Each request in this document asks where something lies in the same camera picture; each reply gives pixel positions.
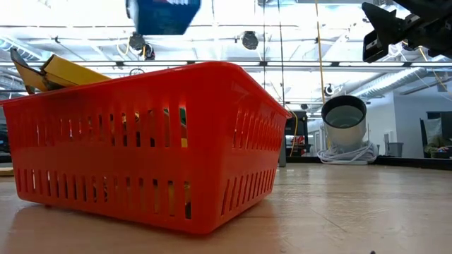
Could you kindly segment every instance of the red plastic basket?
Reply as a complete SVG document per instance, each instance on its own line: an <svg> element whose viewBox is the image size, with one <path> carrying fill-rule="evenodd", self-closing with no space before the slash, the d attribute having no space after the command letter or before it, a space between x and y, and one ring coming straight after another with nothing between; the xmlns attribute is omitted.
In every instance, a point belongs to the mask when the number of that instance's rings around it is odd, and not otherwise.
<svg viewBox="0 0 452 254"><path fill-rule="evenodd" d="M21 199L195 234L272 191L290 117L220 62L3 106Z"/></svg>

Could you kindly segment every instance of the cable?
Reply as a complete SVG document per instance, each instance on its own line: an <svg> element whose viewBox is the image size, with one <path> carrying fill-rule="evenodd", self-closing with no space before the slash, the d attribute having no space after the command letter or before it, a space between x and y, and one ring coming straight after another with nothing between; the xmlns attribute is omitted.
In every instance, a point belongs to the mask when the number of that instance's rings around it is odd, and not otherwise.
<svg viewBox="0 0 452 254"><path fill-rule="evenodd" d="M319 0L316 0L316 15L317 15L317 37L319 39L319 61L320 61L320 81L321 81L321 94L322 94L322 102L325 104L325 95L323 93L324 91L324 84L323 84L323 61L322 61L322 45L321 45L321 38L320 38L320 20L319 20Z"/></svg>
<svg viewBox="0 0 452 254"><path fill-rule="evenodd" d="M119 48L119 37L118 37L118 43L116 44L116 49L118 50L118 53L120 53L123 56L127 55L129 53L129 47L130 47L130 37L127 40L127 48L125 53Z"/></svg>
<svg viewBox="0 0 452 254"><path fill-rule="evenodd" d="M317 152L317 157L324 164L353 164L355 161L372 163L378 155L378 147L370 141L352 152L343 152L336 145L332 145L328 150Z"/></svg>

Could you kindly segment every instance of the white wall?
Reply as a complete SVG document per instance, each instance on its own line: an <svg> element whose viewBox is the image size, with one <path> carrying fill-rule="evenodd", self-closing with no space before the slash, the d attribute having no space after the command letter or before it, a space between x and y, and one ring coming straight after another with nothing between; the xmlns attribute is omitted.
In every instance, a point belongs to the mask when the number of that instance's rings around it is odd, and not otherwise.
<svg viewBox="0 0 452 254"><path fill-rule="evenodd" d="M394 103L397 140L404 144L403 157L423 158L420 119L427 119L428 111L452 111L452 102L440 95L427 97L413 94L413 96L395 96Z"/></svg>
<svg viewBox="0 0 452 254"><path fill-rule="evenodd" d="M367 140L380 145L379 154L385 154L384 135L390 134L389 142L397 142L396 114L394 110L394 96L390 92L384 98L371 99L367 105L366 122L369 125L368 133L364 137Z"/></svg>

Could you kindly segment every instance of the duct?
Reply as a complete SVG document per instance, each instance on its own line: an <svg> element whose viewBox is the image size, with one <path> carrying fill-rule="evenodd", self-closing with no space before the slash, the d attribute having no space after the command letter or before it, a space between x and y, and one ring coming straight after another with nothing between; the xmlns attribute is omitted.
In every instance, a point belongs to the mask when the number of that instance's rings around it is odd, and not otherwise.
<svg viewBox="0 0 452 254"><path fill-rule="evenodd" d="M16 42L11 38L0 37L0 49L9 52L10 49L16 48L18 53L26 61L45 61L52 53L45 50L33 49L25 44Z"/></svg>
<svg viewBox="0 0 452 254"><path fill-rule="evenodd" d="M20 79L0 73L0 87L11 90L24 90L25 86Z"/></svg>
<svg viewBox="0 0 452 254"><path fill-rule="evenodd" d="M443 61L445 59L447 59L445 56L437 56L433 58L432 61ZM353 91L351 95L375 97L414 82L419 78L424 78L427 74L427 69L421 67L408 68L397 73L388 73L358 88Z"/></svg>

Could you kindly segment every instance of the table surface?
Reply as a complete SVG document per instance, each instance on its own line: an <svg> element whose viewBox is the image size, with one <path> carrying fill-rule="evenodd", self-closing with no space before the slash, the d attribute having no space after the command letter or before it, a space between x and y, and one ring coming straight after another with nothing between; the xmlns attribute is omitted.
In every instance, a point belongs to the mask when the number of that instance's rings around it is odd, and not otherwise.
<svg viewBox="0 0 452 254"><path fill-rule="evenodd" d="M18 199L0 178L0 253L452 253L452 172L288 164L273 193L208 236Z"/></svg>

